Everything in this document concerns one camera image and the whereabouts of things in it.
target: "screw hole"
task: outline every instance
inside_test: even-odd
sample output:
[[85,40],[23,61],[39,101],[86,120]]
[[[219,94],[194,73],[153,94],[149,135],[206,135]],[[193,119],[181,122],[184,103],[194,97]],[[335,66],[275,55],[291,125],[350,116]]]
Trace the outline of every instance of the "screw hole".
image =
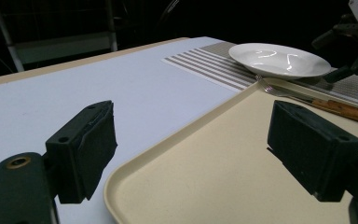
[[18,157],[7,163],[7,169],[17,169],[31,161],[29,157]]
[[68,137],[61,137],[61,138],[58,139],[58,141],[61,142],[61,143],[67,142],[68,140],[69,140]]

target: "wooden handle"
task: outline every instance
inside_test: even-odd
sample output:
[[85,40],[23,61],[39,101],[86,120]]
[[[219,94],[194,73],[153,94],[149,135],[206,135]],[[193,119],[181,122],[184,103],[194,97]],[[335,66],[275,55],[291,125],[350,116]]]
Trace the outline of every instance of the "wooden handle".
[[337,101],[324,101],[320,99],[314,100],[312,105],[322,110],[340,115],[341,117],[358,121],[358,107],[342,104]]

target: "fork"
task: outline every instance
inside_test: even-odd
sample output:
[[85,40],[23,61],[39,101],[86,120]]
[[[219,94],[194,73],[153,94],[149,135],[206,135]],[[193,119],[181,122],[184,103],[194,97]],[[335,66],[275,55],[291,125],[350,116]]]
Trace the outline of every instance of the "fork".
[[278,97],[287,97],[294,100],[298,100],[302,103],[306,103],[307,105],[311,105],[315,108],[322,109],[324,111],[339,115],[341,117],[347,118],[347,119],[353,119],[358,121],[358,107],[352,106],[352,105],[346,105],[337,101],[333,100],[321,100],[317,98],[310,97],[310,100],[304,100],[298,97],[295,97],[293,94],[274,89],[272,86],[270,86],[264,78],[262,78],[260,75],[256,74],[255,79],[257,82],[262,86],[263,90],[266,93],[278,96]]
[[275,95],[275,96],[281,96],[281,97],[289,97],[289,98],[294,98],[291,94],[285,92],[285,91],[280,91],[277,89],[274,89],[273,87],[271,87],[266,80],[264,80],[264,78],[262,78],[260,75],[256,74],[255,75],[255,79],[257,80],[257,82],[259,84],[261,84],[261,86],[263,87],[263,90],[266,93]]

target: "gray striped mat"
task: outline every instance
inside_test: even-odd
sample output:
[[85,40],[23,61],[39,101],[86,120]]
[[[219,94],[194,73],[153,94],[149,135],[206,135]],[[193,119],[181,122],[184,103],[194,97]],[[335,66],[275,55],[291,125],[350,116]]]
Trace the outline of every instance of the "gray striped mat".
[[[221,42],[173,55],[162,61],[230,90],[242,91],[255,83],[255,78],[245,67],[230,58],[228,50],[233,46],[233,43]],[[320,77],[291,82],[358,104],[358,76],[347,77],[333,84]]]

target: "white plate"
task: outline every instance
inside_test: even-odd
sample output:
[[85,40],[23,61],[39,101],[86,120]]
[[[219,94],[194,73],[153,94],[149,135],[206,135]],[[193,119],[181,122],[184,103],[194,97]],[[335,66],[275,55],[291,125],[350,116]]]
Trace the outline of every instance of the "white plate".
[[297,79],[319,77],[331,70],[325,59],[301,49],[271,44],[240,44],[228,51],[231,58],[263,77]]

